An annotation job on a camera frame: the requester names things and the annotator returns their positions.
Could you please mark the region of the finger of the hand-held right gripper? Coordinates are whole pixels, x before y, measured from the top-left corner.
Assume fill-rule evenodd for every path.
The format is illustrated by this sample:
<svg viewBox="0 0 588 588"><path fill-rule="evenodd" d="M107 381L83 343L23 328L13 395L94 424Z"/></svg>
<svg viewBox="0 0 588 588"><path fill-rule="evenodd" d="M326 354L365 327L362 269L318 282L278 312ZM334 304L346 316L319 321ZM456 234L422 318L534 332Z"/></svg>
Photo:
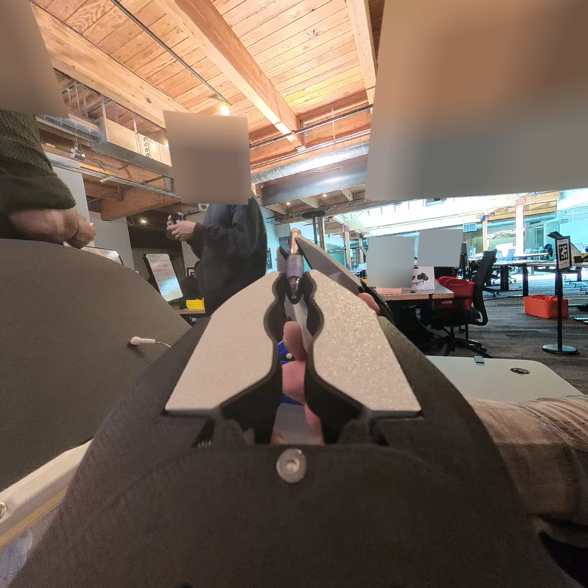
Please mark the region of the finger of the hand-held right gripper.
<svg viewBox="0 0 588 588"><path fill-rule="evenodd" d="M335 260L331 255L327 254L324 249L302 235L297 235L297 245L299 252L303 255L311 269L317 270L331 278L333 281L350 290L354 294L363 291L363 283L361 279Z"/></svg>
<svg viewBox="0 0 588 588"><path fill-rule="evenodd" d="M279 247L277 249L277 269L278 271L283 274L283 286L285 291L285 297L283 301L284 310L286 317L294 321L298 324L301 330L301 337L302 337L302 344L305 350L309 350L312 337L307 329L307 304L305 302L305 282L304 276L302 278L302 282L300 283L300 300L296 305L292 305L288 299L286 294L287 291L287 281L285 276L285 269L286 269L286 259L288 257L288 252L283 249L283 247Z"/></svg>

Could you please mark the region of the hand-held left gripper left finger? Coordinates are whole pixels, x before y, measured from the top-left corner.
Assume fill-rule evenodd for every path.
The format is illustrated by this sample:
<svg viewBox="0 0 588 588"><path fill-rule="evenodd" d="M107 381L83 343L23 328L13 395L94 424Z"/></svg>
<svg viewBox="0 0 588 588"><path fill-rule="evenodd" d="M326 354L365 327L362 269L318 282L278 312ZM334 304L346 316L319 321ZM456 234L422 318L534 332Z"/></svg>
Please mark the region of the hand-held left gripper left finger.
<svg viewBox="0 0 588 588"><path fill-rule="evenodd" d="M285 276L270 273L210 317L166 402L170 416L232 420L269 443L282 398L278 343L285 324Z"/></svg>

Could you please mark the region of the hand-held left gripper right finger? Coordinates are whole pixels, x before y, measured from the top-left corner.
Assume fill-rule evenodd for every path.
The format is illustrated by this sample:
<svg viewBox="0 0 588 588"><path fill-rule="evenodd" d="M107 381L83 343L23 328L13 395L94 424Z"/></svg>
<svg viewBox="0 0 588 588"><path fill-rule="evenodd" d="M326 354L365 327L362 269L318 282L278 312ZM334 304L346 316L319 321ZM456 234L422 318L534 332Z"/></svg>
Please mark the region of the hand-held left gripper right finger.
<svg viewBox="0 0 588 588"><path fill-rule="evenodd" d="M323 441L336 443L349 423L370 431L380 420L419 417L421 405L374 310L317 270L305 274L303 286L305 400Z"/></svg>

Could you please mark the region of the blue retractable pen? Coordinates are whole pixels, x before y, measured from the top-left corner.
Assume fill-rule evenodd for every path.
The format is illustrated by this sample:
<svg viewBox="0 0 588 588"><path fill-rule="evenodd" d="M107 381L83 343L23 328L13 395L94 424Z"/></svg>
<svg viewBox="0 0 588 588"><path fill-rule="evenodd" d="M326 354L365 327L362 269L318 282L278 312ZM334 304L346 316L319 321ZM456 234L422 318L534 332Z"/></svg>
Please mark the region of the blue retractable pen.
<svg viewBox="0 0 588 588"><path fill-rule="evenodd" d="M290 231L289 252L286 259L286 294L292 305L296 305L300 300L300 283L305 273L304 257L300 253L297 241L300 236L298 228L293 228Z"/></svg>

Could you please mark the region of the person's right forearm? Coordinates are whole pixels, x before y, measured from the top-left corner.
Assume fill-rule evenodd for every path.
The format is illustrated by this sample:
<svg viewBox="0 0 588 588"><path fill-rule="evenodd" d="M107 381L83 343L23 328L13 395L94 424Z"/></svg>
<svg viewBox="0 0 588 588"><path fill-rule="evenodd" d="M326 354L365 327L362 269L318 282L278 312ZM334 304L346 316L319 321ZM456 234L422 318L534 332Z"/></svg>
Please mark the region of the person's right forearm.
<svg viewBox="0 0 588 588"><path fill-rule="evenodd" d="M533 527L587 548L587 396L469 403L497 446Z"/></svg>

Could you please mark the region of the person's right hand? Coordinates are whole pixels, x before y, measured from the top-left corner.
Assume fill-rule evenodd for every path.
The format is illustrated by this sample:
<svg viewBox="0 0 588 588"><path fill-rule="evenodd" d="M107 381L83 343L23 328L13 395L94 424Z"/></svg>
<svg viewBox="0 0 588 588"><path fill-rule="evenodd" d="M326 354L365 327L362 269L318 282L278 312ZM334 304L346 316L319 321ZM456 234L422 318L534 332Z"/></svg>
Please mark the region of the person's right hand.
<svg viewBox="0 0 588 588"><path fill-rule="evenodd" d="M282 392L289 398L301 402L304 407L305 421L312 436L312 445L324 445L321 421L309 408L305 400L305 370L307 353L303 345L301 326L288 321L283 328L283 343L293 356L293 361L282 367Z"/></svg>

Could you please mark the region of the grey office table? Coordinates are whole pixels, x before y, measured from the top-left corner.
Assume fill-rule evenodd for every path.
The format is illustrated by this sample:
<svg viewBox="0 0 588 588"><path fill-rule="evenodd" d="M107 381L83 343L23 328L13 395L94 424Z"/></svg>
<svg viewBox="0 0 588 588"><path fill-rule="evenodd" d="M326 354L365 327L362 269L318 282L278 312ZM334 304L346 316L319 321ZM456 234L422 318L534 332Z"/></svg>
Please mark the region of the grey office table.
<svg viewBox="0 0 588 588"><path fill-rule="evenodd" d="M378 294L386 302L393 323L405 337L419 349L427 349L434 336L425 328L417 311L432 308L439 300L452 300L452 290L433 281L425 288L378 288Z"/></svg>

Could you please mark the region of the small whiteboard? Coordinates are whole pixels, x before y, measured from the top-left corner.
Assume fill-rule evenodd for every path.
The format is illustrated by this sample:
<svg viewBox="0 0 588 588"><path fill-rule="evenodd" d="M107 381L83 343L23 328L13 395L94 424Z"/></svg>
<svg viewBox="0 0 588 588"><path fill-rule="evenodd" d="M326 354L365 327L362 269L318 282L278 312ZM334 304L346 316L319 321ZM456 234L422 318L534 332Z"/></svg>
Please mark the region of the small whiteboard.
<svg viewBox="0 0 588 588"><path fill-rule="evenodd" d="M119 263L120 265L123 265L123 261L122 261L120 254L118 254L118 252L116 252L112 249L105 249L102 247L93 247L93 246L84 246L84 247L82 247L81 250L85 251L85 252L97 254L101 257L110 259L111 261L114 261L116 263Z"/></svg>
<svg viewBox="0 0 588 588"><path fill-rule="evenodd" d="M165 253L147 253L142 257L156 290L166 302L174 303L183 298L170 256Z"/></svg>

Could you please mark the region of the red bag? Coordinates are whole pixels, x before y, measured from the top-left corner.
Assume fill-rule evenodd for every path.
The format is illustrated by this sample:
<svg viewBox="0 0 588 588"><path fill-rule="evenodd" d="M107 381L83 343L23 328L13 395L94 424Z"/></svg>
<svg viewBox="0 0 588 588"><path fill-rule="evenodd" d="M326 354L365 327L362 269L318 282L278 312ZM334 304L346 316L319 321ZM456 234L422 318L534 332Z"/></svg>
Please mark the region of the red bag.
<svg viewBox="0 0 588 588"><path fill-rule="evenodd" d="M473 300L475 284L470 280L452 276L440 276L436 279L436 282L452 291L457 297Z"/></svg>

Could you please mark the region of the black office chair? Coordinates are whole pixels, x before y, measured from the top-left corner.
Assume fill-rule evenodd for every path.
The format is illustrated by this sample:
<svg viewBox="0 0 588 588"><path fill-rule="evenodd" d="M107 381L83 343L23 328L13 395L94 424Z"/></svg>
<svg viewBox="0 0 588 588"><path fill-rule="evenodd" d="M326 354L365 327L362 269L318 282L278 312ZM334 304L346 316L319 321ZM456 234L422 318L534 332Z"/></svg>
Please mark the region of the black office chair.
<svg viewBox="0 0 588 588"><path fill-rule="evenodd" d="M469 327L484 327L488 324L483 290L495 262L495 251L484 252L474 276L467 279L475 284L473 300L454 295L452 300L435 301L428 317L423 320L431 329L446 334L444 356L461 348L471 351L474 356L489 357L488 351L480 342L469 338Z"/></svg>

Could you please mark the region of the dark grey board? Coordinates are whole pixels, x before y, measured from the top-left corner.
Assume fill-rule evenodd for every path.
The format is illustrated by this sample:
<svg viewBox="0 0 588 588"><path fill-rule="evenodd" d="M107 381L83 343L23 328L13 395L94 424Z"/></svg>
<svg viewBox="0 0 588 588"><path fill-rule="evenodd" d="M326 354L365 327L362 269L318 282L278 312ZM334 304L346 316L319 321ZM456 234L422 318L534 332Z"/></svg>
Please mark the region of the dark grey board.
<svg viewBox="0 0 588 588"><path fill-rule="evenodd" d="M96 254L1 239L1 490L94 436L189 325L133 270Z"/></svg>

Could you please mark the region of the orange plastic bin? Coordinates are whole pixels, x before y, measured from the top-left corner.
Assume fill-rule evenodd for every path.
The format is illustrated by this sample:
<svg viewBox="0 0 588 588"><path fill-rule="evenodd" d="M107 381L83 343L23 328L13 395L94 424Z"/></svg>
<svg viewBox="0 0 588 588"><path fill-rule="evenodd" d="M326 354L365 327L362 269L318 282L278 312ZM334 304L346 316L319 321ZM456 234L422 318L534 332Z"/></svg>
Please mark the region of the orange plastic bin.
<svg viewBox="0 0 588 588"><path fill-rule="evenodd" d="M525 314L540 319L553 319L559 317L558 296L532 295L523 298Z"/></svg>

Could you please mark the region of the wooden book stand white base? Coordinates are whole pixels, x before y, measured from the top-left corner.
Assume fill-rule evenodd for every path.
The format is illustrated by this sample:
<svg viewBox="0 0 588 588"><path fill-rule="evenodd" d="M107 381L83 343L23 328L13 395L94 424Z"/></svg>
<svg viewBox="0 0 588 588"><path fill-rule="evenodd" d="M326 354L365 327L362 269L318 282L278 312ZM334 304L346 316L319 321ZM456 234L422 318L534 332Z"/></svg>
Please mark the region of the wooden book stand white base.
<svg viewBox="0 0 588 588"><path fill-rule="evenodd" d="M1 554L38 541L105 417L179 336L1 340Z"/></svg>

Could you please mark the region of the black stanchion with tag sign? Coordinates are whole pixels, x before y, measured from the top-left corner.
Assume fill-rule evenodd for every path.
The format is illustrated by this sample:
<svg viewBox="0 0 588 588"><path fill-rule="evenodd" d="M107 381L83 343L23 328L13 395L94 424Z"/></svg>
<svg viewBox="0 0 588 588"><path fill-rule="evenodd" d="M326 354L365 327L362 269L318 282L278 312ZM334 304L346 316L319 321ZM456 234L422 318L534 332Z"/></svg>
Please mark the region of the black stanchion with tag sign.
<svg viewBox="0 0 588 588"><path fill-rule="evenodd" d="M550 233L549 237L555 239L555 297L557 308L557 340L556 343L545 344L542 351L557 356L575 356L579 351L563 343L563 270L572 267L573 256L569 236L559 233Z"/></svg>

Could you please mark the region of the large spiral metal duct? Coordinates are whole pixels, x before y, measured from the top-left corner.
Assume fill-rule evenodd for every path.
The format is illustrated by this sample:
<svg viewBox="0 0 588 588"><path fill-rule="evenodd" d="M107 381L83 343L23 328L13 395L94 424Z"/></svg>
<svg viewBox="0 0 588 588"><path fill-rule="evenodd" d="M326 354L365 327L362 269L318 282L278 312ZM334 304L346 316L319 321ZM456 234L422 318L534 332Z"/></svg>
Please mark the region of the large spiral metal duct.
<svg viewBox="0 0 588 588"><path fill-rule="evenodd" d="M296 156L278 158L268 165L252 168L251 181L258 185L366 156L369 153L369 140L368 135L357 136L346 141L318 146Z"/></svg>

